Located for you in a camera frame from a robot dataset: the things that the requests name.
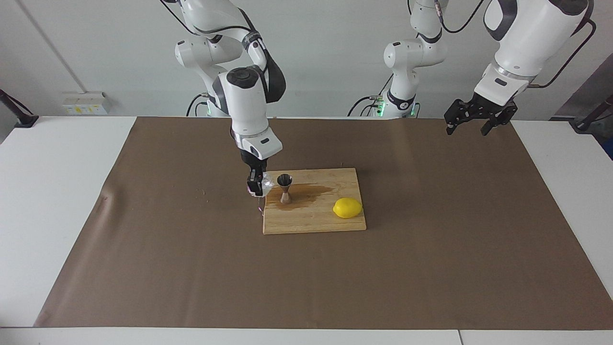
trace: cutting board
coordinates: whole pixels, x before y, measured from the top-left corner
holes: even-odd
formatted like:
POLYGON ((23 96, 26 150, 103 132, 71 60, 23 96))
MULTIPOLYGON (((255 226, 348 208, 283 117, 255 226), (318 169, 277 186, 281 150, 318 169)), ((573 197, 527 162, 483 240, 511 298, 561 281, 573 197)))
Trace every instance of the cutting board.
POLYGON ((362 203, 355 168, 269 171, 272 179, 292 176, 291 204, 281 204, 281 188, 274 186, 266 196, 264 234, 320 233, 366 230, 364 211, 351 219, 339 218, 332 208, 340 198, 362 203))

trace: white table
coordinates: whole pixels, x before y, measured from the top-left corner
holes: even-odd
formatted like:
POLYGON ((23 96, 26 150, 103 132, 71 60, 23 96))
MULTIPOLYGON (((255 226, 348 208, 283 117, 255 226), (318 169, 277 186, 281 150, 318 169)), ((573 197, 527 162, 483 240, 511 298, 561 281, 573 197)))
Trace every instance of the white table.
MULTIPOLYGON (((30 327, 34 323, 134 120, 134 117, 41 118, 34 128, 14 130, 0 145, 0 327, 30 327), (29 206, 36 208, 35 217, 28 215, 29 206)), ((567 123, 513 122, 513 126, 613 296, 613 250, 610 248, 613 162, 591 136, 576 134, 567 123)), ((569 341, 576 339, 577 344, 613 344, 611 331, 463 331, 462 336, 464 345, 558 344, 560 337, 569 341)), ((37 344, 42 340, 47 344, 76 344, 84 339, 101 344, 162 344, 176 343, 178 339, 179 343, 186 344, 203 341, 211 344, 460 344, 455 330, 0 330, 2 345, 37 344)))

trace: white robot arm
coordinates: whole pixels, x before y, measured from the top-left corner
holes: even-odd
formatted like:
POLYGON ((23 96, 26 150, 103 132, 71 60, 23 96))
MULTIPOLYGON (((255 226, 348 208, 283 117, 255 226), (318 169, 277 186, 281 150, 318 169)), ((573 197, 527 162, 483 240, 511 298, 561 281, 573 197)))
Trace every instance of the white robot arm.
POLYGON ((526 90, 547 60, 589 20, 593 0, 493 0, 485 27, 500 43, 468 102, 456 99, 445 113, 447 133, 474 118, 488 121, 483 135, 506 125, 517 111, 513 99, 526 90))
POLYGON ((285 92, 281 69, 247 14, 229 0, 163 1, 179 3, 185 26, 193 34, 175 47, 177 60, 203 79, 211 115, 232 118, 232 137, 251 168, 249 192, 264 196, 267 160, 283 148, 266 118, 266 104, 285 92), (243 49, 252 66, 231 71, 218 66, 239 58, 243 49))
MULTIPOLYGON (((448 0, 441 0, 441 13, 448 0)), ((439 64, 447 57, 447 43, 443 40, 443 27, 439 21, 435 0, 416 0, 413 4, 411 25, 417 37, 387 45, 383 58, 394 76, 392 85, 383 91, 380 117, 406 117, 415 102, 419 76, 418 67, 439 64)))

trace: brown table cover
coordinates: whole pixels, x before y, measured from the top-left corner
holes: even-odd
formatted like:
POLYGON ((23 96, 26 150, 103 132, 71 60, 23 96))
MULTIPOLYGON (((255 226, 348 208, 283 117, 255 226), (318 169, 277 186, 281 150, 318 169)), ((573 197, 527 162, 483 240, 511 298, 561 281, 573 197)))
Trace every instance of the brown table cover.
POLYGON ((138 118, 36 326, 613 328, 512 126, 270 123, 270 170, 357 169, 367 231, 264 236, 228 119, 138 118))

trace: electrical outlet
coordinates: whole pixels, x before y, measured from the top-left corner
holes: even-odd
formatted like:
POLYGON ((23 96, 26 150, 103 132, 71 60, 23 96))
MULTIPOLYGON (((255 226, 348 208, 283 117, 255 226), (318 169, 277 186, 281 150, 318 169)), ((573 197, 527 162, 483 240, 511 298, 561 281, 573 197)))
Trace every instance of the electrical outlet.
POLYGON ((77 103, 77 101, 77 98, 66 98, 66 100, 62 104, 64 110, 68 115, 78 115, 78 112, 75 109, 75 104, 77 103))
POLYGON ((94 114, 94 112, 91 110, 91 102, 87 98, 85 99, 79 98, 77 100, 77 103, 75 104, 75 110, 77 111, 77 113, 83 114, 83 115, 94 114))
POLYGON ((64 93, 62 104, 70 115, 108 115, 110 102, 101 92, 64 93))

